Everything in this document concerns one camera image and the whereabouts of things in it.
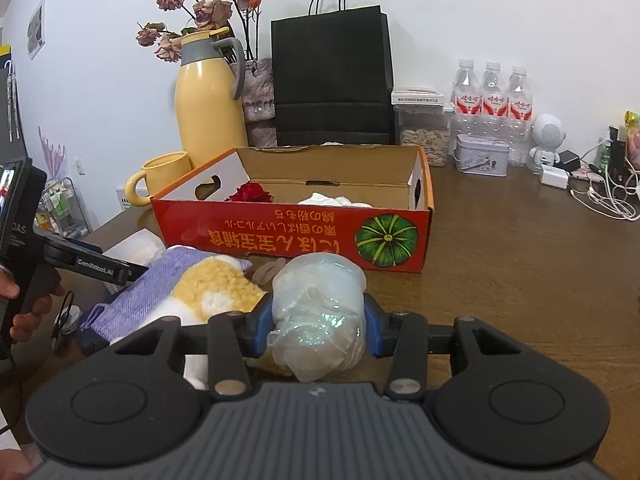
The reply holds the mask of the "person left hand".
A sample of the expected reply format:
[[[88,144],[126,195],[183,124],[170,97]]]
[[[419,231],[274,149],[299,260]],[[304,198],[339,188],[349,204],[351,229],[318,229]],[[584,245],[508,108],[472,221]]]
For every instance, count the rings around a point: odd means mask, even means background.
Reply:
[[[57,270],[37,266],[30,283],[21,287],[14,275],[1,267],[1,341],[11,347],[28,341],[51,311],[52,297],[62,296],[64,289]]]

